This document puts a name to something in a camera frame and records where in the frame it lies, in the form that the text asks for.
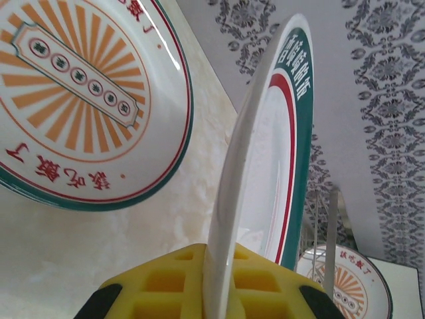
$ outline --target red stripe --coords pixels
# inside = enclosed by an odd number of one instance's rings
[[[276,263],[280,262],[280,257],[282,255],[282,250],[284,248],[285,233],[288,227],[288,217],[290,215],[290,201],[292,194],[292,184],[294,180],[294,158],[295,158],[295,114],[294,114],[294,104],[292,103],[292,95],[290,86],[281,74],[275,74],[272,76],[270,81],[269,88],[277,86],[283,93],[286,99],[286,104],[288,105],[288,113],[290,116],[290,131],[291,131],[291,156],[290,156],[290,179],[288,181],[288,193],[286,194],[286,206],[285,206],[285,217],[284,225],[282,227],[282,232],[280,235],[280,242],[278,247],[278,253],[276,255]]]
[[[175,157],[173,158],[173,160],[171,161],[171,164],[167,167],[167,169],[154,182],[152,182],[151,184],[144,187],[143,189],[141,189],[141,190],[139,190],[135,193],[132,193],[130,195],[112,198],[112,199],[86,199],[86,198],[79,198],[79,197],[73,197],[73,196],[61,194],[61,193],[58,193],[57,191],[47,189],[47,188],[45,188],[41,185],[38,185],[38,184],[24,178],[22,175],[18,174],[17,172],[13,171],[11,168],[7,167],[4,163],[0,162],[0,166],[2,168],[6,169],[12,175],[17,176],[22,181],[32,185],[35,188],[38,188],[38,189],[41,189],[42,191],[45,191],[46,193],[51,193],[51,194],[59,196],[59,197],[63,197],[63,198],[67,198],[67,199],[71,199],[71,200],[75,200],[75,201],[80,201],[80,202],[86,202],[86,203],[113,203],[113,202],[116,202],[116,201],[124,201],[126,199],[131,199],[133,197],[137,197],[137,196],[141,195],[142,193],[145,193],[145,192],[149,191],[150,189],[152,189],[153,187],[155,187],[158,183],[160,183],[164,179],[164,177],[169,173],[169,171],[171,171],[174,168],[175,162],[179,159],[179,156],[181,155],[181,152],[183,151],[183,147],[185,145],[187,135],[188,135],[188,130],[189,130],[189,122],[190,122],[190,117],[191,117],[191,91],[190,91],[190,86],[189,86],[189,76],[188,76],[188,73],[187,73],[187,65],[185,64],[185,59],[183,57],[181,47],[179,45],[179,42],[177,41],[177,38],[174,34],[173,29],[169,25],[167,18],[163,14],[161,8],[158,7],[158,4],[155,2],[155,0],[151,0],[151,2],[153,3],[155,8],[157,9],[158,13],[161,15],[165,25],[167,26],[171,36],[173,37],[175,46],[176,46],[176,48],[179,52],[181,63],[183,65],[182,69],[185,73],[186,88],[187,88],[187,115],[186,115],[185,133],[183,135],[183,139],[180,143],[179,149],[177,150]]]

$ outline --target yellow foam block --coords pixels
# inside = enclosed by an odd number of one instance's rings
[[[205,318],[202,300],[205,248],[204,244],[191,245],[106,281],[100,288],[113,284],[122,288],[103,318]],[[299,291],[302,285],[323,291],[308,278],[237,245],[226,318],[316,318]]]

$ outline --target plate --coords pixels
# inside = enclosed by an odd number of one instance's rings
[[[193,91],[158,1],[2,0],[0,21],[1,185],[105,211],[167,183],[189,143]]]
[[[317,247],[314,281],[325,276],[326,245]],[[305,251],[297,264],[297,272],[313,276],[314,249]],[[335,254],[335,286],[333,301],[347,319],[391,319],[392,298],[388,284],[368,258],[347,247],[337,246]]]
[[[311,38],[295,15],[264,53],[232,134],[205,253],[208,318],[224,318],[236,240],[294,269],[312,118]]]

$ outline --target beige marble surface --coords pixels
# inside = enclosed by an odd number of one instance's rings
[[[108,213],[62,211],[0,189],[0,318],[73,318],[106,279],[205,242],[236,112],[174,0],[162,1],[189,61],[187,155],[153,197]]]

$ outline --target red chinese text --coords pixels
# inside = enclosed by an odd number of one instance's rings
[[[365,265],[365,263],[362,263],[361,261],[357,261],[356,262],[356,266],[358,266],[360,269],[361,267],[363,267]]]
[[[19,160],[19,161],[21,161],[21,162],[23,162],[23,163],[24,163],[24,160],[23,160],[21,157],[19,157],[19,152],[20,152],[23,148],[25,148],[25,149],[29,152],[28,146],[27,146],[25,143],[20,143],[20,144],[18,145],[18,147],[17,147],[17,148],[15,148],[15,150],[14,150],[14,151],[6,150],[6,153],[8,153],[8,154],[9,154],[10,156],[12,156],[13,158],[16,158],[17,160]]]
[[[153,28],[153,25],[151,25],[149,28],[145,28],[145,27],[143,27],[143,32],[144,33],[148,33],[148,32],[150,32],[151,30],[153,30],[154,28]]]
[[[131,4],[127,7],[128,11],[140,22],[139,16],[143,14],[143,9],[138,0],[131,0]]]
[[[77,171],[72,168],[65,168],[64,173],[66,176],[70,177],[70,183],[67,183],[69,186],[74,186],[79,188],[80,186],[86,186],[86,181],[84,177],[78,176]]]
[[[41,164],[37,167],[35,172],[41,176],[46,176],[52,182],[54,182],[56,178],[59,177],[58,170],[60,166],[53,163],[52,161],[44,159],[41,155],[38,155],[37,157],[39,158]]]
[[[109,186],[111,185],[108,180],[106,179],[106,174],[104,172],[98,171],[96,174],[88,174],[91,178],[93,183],[95,184],[94,188],[99,189],[100,191],[103,189],[109,189]]]

